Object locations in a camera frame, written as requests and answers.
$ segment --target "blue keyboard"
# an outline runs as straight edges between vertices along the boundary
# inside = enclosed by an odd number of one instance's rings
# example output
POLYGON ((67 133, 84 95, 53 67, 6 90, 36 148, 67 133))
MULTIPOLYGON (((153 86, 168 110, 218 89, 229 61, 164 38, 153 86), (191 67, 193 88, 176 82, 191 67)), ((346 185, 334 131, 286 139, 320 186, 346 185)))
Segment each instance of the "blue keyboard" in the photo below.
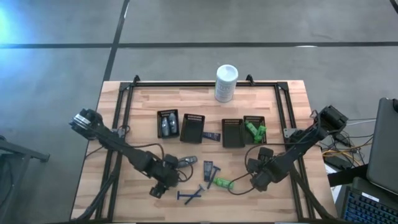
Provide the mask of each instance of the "blue keyboard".
POLYGON ((375 200, 348 191, 343 218, 349 222, 398 224, 398 211, 375 200))

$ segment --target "yellow cable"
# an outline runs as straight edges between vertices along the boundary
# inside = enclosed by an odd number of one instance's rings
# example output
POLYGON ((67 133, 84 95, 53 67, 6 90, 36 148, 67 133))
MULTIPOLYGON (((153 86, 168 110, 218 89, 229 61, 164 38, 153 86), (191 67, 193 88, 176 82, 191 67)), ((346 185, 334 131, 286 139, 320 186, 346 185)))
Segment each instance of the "yellow cable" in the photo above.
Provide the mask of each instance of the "yellow cable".
POLYGON ((361 146, 355 146, 355 147, 349 147, 349 148, 347 148, 347 149, 338 149, 339 151, 341 151, 341 152, 347 152, 347 151, 350 151, 350 150, 352 150, 352 149, 357 149, 357 148, 360 148, 360 147, 363 147, 363 146, 368 146, 368 145, 370 145, 370 144, 372 144, 371 142, 370 143, 366 143, 366 144, 363 144, 363 145, 361 145, 361 146))
POLYGON ((336 152, 333 150, 327 150, 325 152, 322 153, 323 157, 333 157, 333 156, 337 156, 338 154, 343 154, 349 158, 352 158, 352 160, 354 160, 355 163, 357 163, 357 165, 361 166, 361 164, 359 163, 359 161, 357 161, 354 157, 352 157, 350 154, 346 153, 346 152, 336 152))

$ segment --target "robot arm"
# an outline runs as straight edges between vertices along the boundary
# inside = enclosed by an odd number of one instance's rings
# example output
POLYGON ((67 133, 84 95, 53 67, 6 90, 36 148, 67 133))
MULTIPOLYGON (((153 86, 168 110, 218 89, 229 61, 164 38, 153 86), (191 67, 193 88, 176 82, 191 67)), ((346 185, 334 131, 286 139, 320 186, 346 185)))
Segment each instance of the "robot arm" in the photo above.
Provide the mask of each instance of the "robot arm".
POLYGON ((151 188, 150 194, 161 198, 169 187, 178 184, 178 159, 166 154, 159 158, 155 154, 136 149, 124 140, 124 134, 109 130, 103 123, 102 116, 93 111, 83 109, 70 122, 72 129, 88 140, 98 139, 99 143, 108 150, 118 151, 126 156, 132 166, 147 176, 158 180, 155 187, 151 188))
POLYGON ((346 126, 348 118, 336 108, 324 108, 314 119, 314 123, 304 131, 296 131, 289 137, 290 148, 276 156, 271 149, 262 147, 257 160, 249 159, 248 172, 254 174, 250 180, 258 191, 267 190, 271 182, 278 183, 287 177, 294 167, 294 161, 303 156, 318 141, 329 134, 338 133, 346 126))

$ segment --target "metal bracket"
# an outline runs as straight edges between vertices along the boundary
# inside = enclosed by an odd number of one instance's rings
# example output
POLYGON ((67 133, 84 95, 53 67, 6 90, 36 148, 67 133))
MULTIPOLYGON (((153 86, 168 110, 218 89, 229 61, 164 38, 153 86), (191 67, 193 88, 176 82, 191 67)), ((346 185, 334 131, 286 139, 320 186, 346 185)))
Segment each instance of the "metal bracket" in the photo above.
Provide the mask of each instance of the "metal bracket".
POLYGON ((119 91, 124 91, 125 89, 129 88, 130 86, 135 86, 137 82, 141 81, 138 75, 134 77, 134 80, 131 82, 124 82, 120 84, 119 91))
POLYGON ((111 131, 118 134, 119 138, 124 138, 124 136, 126 135, 126 129, 124 128, 111 129, 111 131))
POLYGON ((278 82, 279 88, 283 89, 284 91, 289 91, 289 86, 287 82, 278 82))
POLYGON ((294 132, 296 132, 297 128, 284 128, 284 136, 285 138, 289 138, 294 132))
POLYGON ((251 86, 255 86, 256 85, 256 83, 253 80, 253 77, 250 74, 247 75, 246 81, 249 81, 251 86))

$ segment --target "small bottle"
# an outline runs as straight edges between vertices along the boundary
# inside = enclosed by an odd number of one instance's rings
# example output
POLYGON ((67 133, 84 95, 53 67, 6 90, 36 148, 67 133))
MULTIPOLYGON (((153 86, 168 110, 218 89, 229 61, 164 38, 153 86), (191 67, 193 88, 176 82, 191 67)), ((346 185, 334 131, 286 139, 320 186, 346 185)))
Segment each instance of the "small bottle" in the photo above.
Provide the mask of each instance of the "small bottle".
POLYGON ((263 125, 259 126, 259 129, 257 130, 257 133, 254 137, 254 143, 260 143, 262 140, 262 137, 264 136, 264 134, 266 133, 267 128, 263 125))
POLYGON ((250 123, 249 121, 245 122, 246 125, 246 129, 250 132, 250 134, 254 137, 257 134, 257 128, 254 127, 254 125, 252 123, 250 123))
POLYGON ((169 124, 170 124, 170 130, 172 131, 173 134, 177 133, 177 119, 174 115, 174 113, 170 113, 169 115, 169 124))
POLYGON ((217 186, 224 187, 226 189, 228 188, 228 186, 229 189, 234 188, 234 183, 230 184, 231 181, 219 177, 214 178, 213 183, 216 184, 217 186))
POLYGON ((169 122, 167 122, 167 118, 162 119, 162 136, 169 136, 169 122))

